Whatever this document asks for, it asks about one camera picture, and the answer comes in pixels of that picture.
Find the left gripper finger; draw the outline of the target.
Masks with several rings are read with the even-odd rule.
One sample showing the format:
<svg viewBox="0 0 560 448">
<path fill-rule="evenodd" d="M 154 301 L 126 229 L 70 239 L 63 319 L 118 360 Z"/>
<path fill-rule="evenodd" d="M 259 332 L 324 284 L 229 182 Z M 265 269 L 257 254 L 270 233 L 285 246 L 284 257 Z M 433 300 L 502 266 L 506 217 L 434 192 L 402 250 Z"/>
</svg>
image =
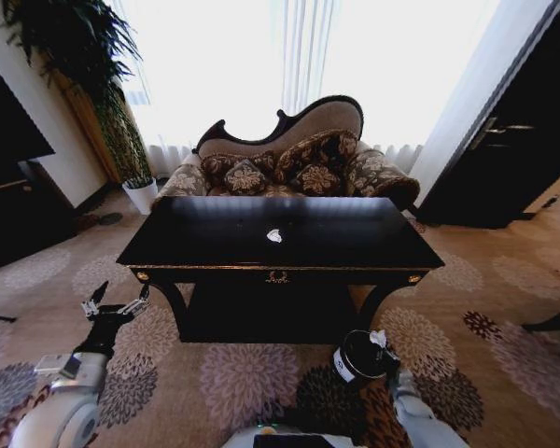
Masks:
<svg viewBox="0 0 560 448">
<path fill-rule="evenodd" d="M 81 303 L 81 308 L 87 319 L 92 319 L 95 315 L 100 313 L 99 303 L 102 301 L 108 287 L 108 281 L 104 281 L 98 288 L 96 288 L 90 298 Z"/>
<path fill-rule="evenodd" d="M 149 285 L 143 285 L 138 298 L 126 304 L 121 309 L 121 314 L 135 318 L 142 314 L 149 305 Z"/>
</svg>

